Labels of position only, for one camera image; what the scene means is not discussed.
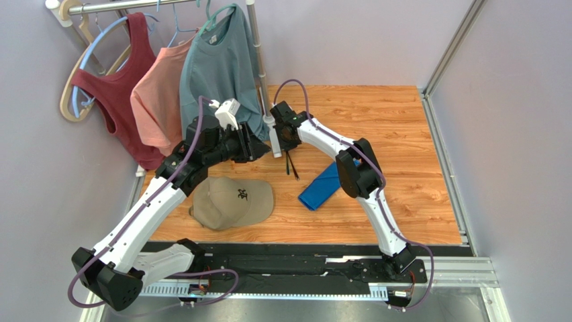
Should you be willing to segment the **blue cloth napkin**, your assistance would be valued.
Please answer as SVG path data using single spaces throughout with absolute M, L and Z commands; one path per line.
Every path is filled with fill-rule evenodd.
M 298 201 L 310 211 L 317 211 L 341 188 L 336 162 L 331 163 L 298 196 Z

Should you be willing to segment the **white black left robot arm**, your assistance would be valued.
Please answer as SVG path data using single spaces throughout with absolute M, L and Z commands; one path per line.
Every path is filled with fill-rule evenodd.
M 189 239 L 148 260 L 140 252 L 167 215 L 207 178 L 210 167 L 226 161 L 254 162 L 271 151 L 245 122 L 237 128 L 222 127 L 215 117 L 197 117 L 187 133 L 191 139 L 179 142 L 163 160 L 144 195 L 120 223 L 91 249 L 79 247 L 72 255 L 76 275 L 68 298 L 74 305 L 89 308 L 73 296 L 77 282 L 97 295 L 101 304 L 123 311 L 149 284 L 190 269 L 204 251 Z

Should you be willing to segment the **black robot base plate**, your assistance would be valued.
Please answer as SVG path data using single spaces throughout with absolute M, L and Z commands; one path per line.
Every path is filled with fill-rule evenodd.
M 204 255 L 192 272 L 229 268 L 241 275 L 335 276 L 365 282 L 424 284 L 428 269 L 416 249 L 406 250 L 408 264 L 382 254 L 376 245 L 200 243 Z

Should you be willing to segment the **black spoon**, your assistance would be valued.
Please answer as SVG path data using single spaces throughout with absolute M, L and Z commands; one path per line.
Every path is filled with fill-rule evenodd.
M 288 152 L 285 152 L 285 160 L 286 160 L 286 172 L 287 172 L 287 175 L 290 175 L 291 171 L 290 171 L 290 160 L 289 160 L 289 153 Z

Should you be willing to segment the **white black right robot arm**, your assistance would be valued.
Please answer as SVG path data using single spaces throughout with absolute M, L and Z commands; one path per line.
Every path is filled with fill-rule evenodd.
M 360 203 L 373 226 L 380 252 L 401 274 L 415 260 L 415 255 L 391 213 L 385 198 L 386 181 L 369 141 L 346 138 L 308 112 L 294 112 L 284 101 L 272 107 L 271 114 L 283 151 L 309 144 L 335 161 L 341 188 Z

